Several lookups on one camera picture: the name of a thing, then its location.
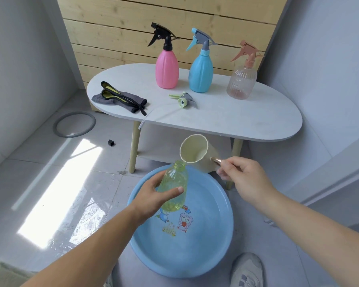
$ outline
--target blue basin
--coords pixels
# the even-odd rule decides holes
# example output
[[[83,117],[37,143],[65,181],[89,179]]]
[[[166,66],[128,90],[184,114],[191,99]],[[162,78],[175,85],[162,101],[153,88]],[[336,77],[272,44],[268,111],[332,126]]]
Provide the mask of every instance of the blue basin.
[[[128,205],[153,170],[134,187]],[[225,255],[233,236],[233,212],[225,190],[209,174],[187,166],[186,202],[176,212],[159,210],[138,227],[130,245],[154,272],[171,278],[191,278],[211,270]]]

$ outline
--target shoe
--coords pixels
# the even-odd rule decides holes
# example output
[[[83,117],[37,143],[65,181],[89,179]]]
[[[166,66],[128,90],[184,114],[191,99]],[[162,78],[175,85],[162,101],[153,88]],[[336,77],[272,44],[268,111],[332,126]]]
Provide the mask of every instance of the shoe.
[[[264,287],[263,266],[253,253],[243,253],[233,262],[230,287]]]

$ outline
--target spray bottle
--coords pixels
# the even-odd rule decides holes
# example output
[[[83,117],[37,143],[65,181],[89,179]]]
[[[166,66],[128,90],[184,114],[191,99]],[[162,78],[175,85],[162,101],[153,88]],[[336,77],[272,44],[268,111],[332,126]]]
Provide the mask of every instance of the spray bottle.
[[[195,44],[202,44],[200,55],[195,59],[189,71],[189,87],[195,92],[206,92],[213,80],[213,62],[210,59],[210,45],[216,45],[213,39],[205,32],[193,28],[193,41],[186,49],[188,51]]]
[[[177,85],[179,77],[178,61],[173,53],[172,40],[179,38],[157,23],[152,23],[152,27],[155,29],[154,36],[148,46],[151,46],[157,39],[165,39],[163,51],[156,62],[156,82],[161,88],[171,89]]]
[[[259,50],[244,40],[242,40],[240,44],[242,48],[232,61],[246,54],[248,54],[249,57],[246,59],[244,66],[238,67],[238,69],[233,72],[226,92],[235,99],[247,99],[254,88],[257,78],[257,72],[253,68],[255,58],[263,55],[257,55],[256,53],[259,52]]]

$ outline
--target blue trigger sprayer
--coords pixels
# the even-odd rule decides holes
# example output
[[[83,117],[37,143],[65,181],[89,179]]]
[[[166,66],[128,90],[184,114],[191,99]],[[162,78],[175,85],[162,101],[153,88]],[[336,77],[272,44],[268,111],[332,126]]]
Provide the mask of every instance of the blue trigger sprayer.
[[[189,87],[195,92],[206,92],[209,90],[211,81],[213,80],[213,62],[209,56],[209,46],[217,45],[217,43],[201,30],[193,28],[191,31],[194,33],[194,36],[186,51],[192,48],[195,44],[202,44],[202,49],[199,56],[191,65],[189,71]]]

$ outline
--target gray rubber gasket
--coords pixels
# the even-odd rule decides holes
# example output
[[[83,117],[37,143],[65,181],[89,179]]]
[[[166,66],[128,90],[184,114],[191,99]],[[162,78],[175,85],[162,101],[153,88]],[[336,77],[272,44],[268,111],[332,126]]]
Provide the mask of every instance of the gray rubber gasket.
[[[87,115],[89,117],[92,118],[92,124],[89,126],[88,129],[80,132],[80,133],[77,133],[77,134],[72,134],[72,135],[63,135],[61,134],[58,130],[57,130],[57,125],[63,120],[65,119],[66,117],[69,117],[69,116],[73,116],[73,115]],[[63,137],[63,138],[75,138],[75,137],[79,137],[79,136],[82,136],[86,133],[88,133],[90,130],[92,130],[94,128],[94,126],[96,125],[96,118],[90,114],[90,113],[87,113],[87,112],[71,112],[69,114],[65,114],[65,115],[62,115],[61,117],[59,117],[53,124],[53,133],[55,133],[57,136],[59,137]]]

